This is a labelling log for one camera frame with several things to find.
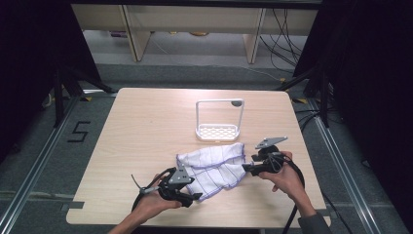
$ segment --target gray carpet floor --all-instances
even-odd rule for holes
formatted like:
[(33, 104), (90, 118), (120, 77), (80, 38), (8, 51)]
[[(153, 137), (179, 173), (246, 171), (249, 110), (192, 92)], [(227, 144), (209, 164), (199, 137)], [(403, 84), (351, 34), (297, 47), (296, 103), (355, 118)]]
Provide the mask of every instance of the gray carpet floor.
[[(115, 89), (157, 87), (273, 90), (281, 84), (280, 78), (285, 78), (287, 81), (291, 79), (290, 73), (267, 68), (252, 71), (240, 67), (99, 64), (98, 70), (103, 82)], [(293, 99), (303, 98), (305, 85), (304, 81), (287, 92)], [(94, 89), (87, 83), (82, 83), (82, 86), (84, 89)], [(89, 101), (79, 101), (76, 104), (52, 157), (33, 188), (12, 233), (106, 233), (112, 228), (111, 225), (68, 224), (65, 220), (65, 207), (76, 192), (114, 99), (114, 97), (92, 97)], [(295, 111), (311, 108), (307, 103), (294, 102), (292, 105)], [(308, 112), (297, 113), (297, 121), (308, 114)], [(408, 233), (373, 172), (361, 164), (363, 157), (338, 112), (331, 110), (328, 112), (328, 117), (329, 129), (383, 233)], [(19, 142), (20, 152), (11, 153), (0, 165), (0, 213), (5, 212), (14, 192), (19, 189), (42, 150), (53, 130), (54, 118), (53, 105), (39, 112), (24, 138)], [(82, 125), (83, 129), (81, 129), (88, 132), (85, 141), (68, 142), (80, 137), (72, 134), (79, 121), (90, 121), (90, 124)], [(321, 190), (332, 201), (340, 216), (350, 225), (353, 233), (366, 233), (314, 120), (310, 121), (304, 129), (303, 137)], [(327, 207), (332, 217), (330, 228), (333, 233), (348, 233), (331, 206), (327, 204)], [(184, 231), (142, 229), (140, 233), (184, 233)], [(197, 230), (196, 232), (203, 233), (203, 231), (204, 233), (258, 233), (255, 230)], [(271, 234), (281, 232), (278, 229), (266, 230), (266, 233)], [(291, 229), (289, 233), (301, 233), (301, 231)]]

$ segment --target wooden table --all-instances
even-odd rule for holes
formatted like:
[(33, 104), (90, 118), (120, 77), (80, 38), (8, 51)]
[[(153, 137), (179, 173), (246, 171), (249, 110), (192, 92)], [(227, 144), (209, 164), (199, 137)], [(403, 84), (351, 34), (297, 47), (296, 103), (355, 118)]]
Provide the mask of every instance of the wooden table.
[[(204, 142), (196, 137), (196, 101), (216, 98), (244, 99), (237, 141), (244, 143), (247, 161), (264, 137), (288, 137), (278, 147), (293, 152), (314, 207), (325, 213), (319, 184), (287, 93), (125, 88), (116, 97), (76, 192), (74, 202), (84, 202), (84, 206), (70, 209), (67, 221), (117, 224), (131, 211), (138, 194), (131, 175), (146, 186), (155, 174), (176, 166), (176, 154), (231, 143)], [(234, 189), (222, 190), (190, 208), (165, 211), (145, 225), (281, 228), (294, 204), (284, 193), (273, 193), (272, 187), (270, 181), (248, 174)], [(291, 226), (298, 227), (296, 219)]]

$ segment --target table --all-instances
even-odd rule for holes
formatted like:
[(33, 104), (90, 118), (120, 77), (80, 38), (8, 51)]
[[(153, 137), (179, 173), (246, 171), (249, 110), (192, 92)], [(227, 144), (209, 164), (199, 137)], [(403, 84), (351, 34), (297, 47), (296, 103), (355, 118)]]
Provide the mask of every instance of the table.
[[(326, 206), (287, 93), (124, 88), (115, 99), (74, 197), (75, 204), (84, 202), (84, 206), (70, 209), (67, 221), (117, 224), (131, 211), (138, 194), (131, 175), (146, 186), (155, 174), (176, 166), (176, 154), (231, 143), (205, 142), (196, 137), (196, 101), (216, 98), (244, 99), (237, 141), (244, 143), (248, 161), (264, 137), (288, 137), (278, 147), (294, 152), (310, 199), (315, 209), (325, 214)], [(246, 175), (234, 189), (222, 190), (190, 208), (165, 211), (145, 225), (281, 228), (293, 203), (284, 193), (273, 193), (272, 187), (268, 180)], [(296, 219), (291, 226), (298, 227)]]

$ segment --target folded towel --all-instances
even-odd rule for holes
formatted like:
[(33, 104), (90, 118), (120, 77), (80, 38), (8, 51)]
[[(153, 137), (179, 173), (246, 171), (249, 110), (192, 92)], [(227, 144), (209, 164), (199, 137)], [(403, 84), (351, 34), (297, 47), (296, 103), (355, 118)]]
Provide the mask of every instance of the folded towel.
[(203, 193), (199, 201), (212, 197), (223, 188), (233, 188), (245, 176), (244, 144), (234, 143), (202, 148), (176, 155), (176, 164), (183, 165), (195, 181), (187, 185), (191, 194)]

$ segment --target white cloth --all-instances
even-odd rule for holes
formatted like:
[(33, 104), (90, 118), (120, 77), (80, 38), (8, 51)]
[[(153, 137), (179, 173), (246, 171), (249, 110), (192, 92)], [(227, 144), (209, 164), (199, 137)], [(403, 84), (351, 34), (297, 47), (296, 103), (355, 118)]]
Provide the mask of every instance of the white cloth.
[(187, 185), (191, 194), (203, 193), (200, 201), (223, 188), (233, 188), (245, 176), (244, 144), (234, 143), (206, 147), (191, 153), (176, 155), (176, 164), (183, 165), (195, 181)]

